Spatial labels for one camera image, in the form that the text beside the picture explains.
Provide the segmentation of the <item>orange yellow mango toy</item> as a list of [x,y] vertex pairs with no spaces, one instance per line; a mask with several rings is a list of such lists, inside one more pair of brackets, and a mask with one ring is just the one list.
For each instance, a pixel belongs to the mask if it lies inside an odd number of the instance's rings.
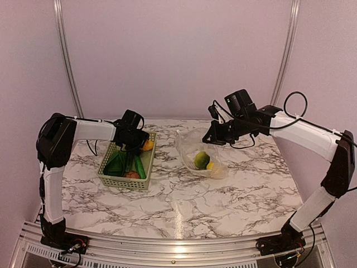
[[144,143],[143,147],[141,148],[141,151],[150,151],[154,147],[154,141],[147,139],[146,142]]

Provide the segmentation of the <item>clear zip top bag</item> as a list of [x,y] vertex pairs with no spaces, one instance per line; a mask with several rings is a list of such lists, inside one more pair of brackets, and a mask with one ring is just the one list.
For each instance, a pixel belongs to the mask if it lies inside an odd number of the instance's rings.
[[215,145],[204,143],[202,138],[208,129],[194,128],[176,131],[175,148],[184,166],[194,175],[210,179],[224,179],[228,174]]

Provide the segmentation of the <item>green perforated plastic basket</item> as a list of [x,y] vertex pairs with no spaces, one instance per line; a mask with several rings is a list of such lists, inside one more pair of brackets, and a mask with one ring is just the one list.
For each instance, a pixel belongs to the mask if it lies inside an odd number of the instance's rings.
[[149,133],[150,149],[136,154],[125,152],[111,142],[97,171],[105,186],[133,190],[147,190],[149,187],[157,134]]

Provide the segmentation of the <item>green lime toy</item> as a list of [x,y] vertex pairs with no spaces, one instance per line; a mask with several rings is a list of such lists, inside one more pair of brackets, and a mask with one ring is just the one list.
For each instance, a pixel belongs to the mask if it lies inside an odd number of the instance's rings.
[[194,158],[195,167],[199,170],[206,169],[209,163],[210,163],[210,156],[205,151],[199,152]]

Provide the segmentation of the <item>yellow lemon toy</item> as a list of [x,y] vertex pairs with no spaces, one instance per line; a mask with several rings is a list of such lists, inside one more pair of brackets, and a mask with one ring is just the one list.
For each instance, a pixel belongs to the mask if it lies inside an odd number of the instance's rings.
[[211,179],[223,179],[226,177],[226,167],[213,161],[207,164],[206,171]]

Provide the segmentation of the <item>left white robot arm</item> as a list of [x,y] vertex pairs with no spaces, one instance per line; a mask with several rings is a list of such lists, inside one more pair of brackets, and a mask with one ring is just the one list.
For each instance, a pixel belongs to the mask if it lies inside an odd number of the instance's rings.
[[36,141],[42,203],[40,222],[44,237],[56,247],[66,248],[71,241],[62,211],[62,179],[76,142],[110,141],[125,149],[138,150],[149,137],[143,127],[144,118],[131,110],[126,110],[114,122],[54,113],[41,127]]

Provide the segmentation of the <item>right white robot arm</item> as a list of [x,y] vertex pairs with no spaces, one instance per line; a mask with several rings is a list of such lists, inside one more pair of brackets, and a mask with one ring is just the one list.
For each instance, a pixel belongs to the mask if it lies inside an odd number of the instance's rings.
[[313,166],[322,162],[326,163],[328,170],[321,183],[316,185],[316,190],[288,221],[292,229],[286,229],[277,236],[276,245],[280,249],[290,249],[298,241],[297,232],[322,217],[337,199],[351,191],[349,185],[355,170],[356,148],[351,132],[331,130],[270,105],[258,109],[254,104],[240,104],[227,112],[230,120],[222,117],[220,111],[223,108],[217,102],[208,110],[213,120],[202,139],[204,143],[234,145],[242,136],[255,138],[261,133],[278,141],[293,143],[314,154],[307,160],[298,158],[310,165],[307,171],[312,171]]

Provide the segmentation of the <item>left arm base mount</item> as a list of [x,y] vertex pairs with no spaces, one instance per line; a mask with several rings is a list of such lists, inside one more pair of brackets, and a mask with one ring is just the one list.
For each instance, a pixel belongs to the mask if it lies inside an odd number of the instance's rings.
[[41,214],[40,223],[42,230],[41,244],[63,250],[66,253],[69,252],[69,249],[79,245],[79,248],[75,250],[80,254],[86,253],[89,237],[67,232],[65,218],[58,223],[51,223]]

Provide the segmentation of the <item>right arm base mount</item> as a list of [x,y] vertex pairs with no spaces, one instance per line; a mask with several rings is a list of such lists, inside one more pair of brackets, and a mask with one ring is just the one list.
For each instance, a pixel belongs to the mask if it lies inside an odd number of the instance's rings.
[[285,223],[280,234],[257,239],[255,247],[262,256],[303,248],[306,241],[302,232]]

